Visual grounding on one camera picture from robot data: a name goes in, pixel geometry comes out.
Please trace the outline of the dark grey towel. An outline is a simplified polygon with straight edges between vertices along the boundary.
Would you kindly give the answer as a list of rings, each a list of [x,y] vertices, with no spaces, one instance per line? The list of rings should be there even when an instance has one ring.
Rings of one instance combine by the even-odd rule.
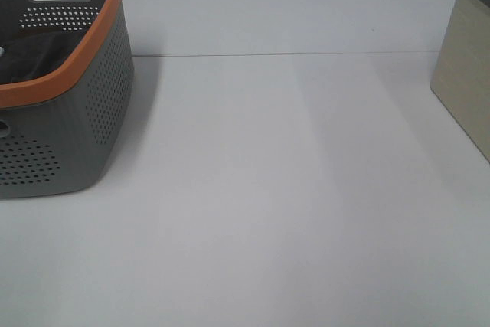
[[[56,70],[85,36],[85,30],[50,31],[1,42],[1,85],[25,82]]]

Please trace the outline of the grey orange-rimmed laundry basket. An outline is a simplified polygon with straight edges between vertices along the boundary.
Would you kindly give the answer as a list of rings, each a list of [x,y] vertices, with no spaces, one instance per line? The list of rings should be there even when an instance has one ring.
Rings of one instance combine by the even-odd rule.
[[[1,42],[85,30],[53,72],[1,85],[1,196],[79,191],[101,176],[132,92],[122,0],[1,0]]]

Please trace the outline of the beige grey-rimmed bin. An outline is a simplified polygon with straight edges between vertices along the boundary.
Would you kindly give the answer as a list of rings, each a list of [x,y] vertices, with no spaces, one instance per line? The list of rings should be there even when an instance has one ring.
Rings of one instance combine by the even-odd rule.
[[[489,158],[489,0],[455,0],[430,89]]]

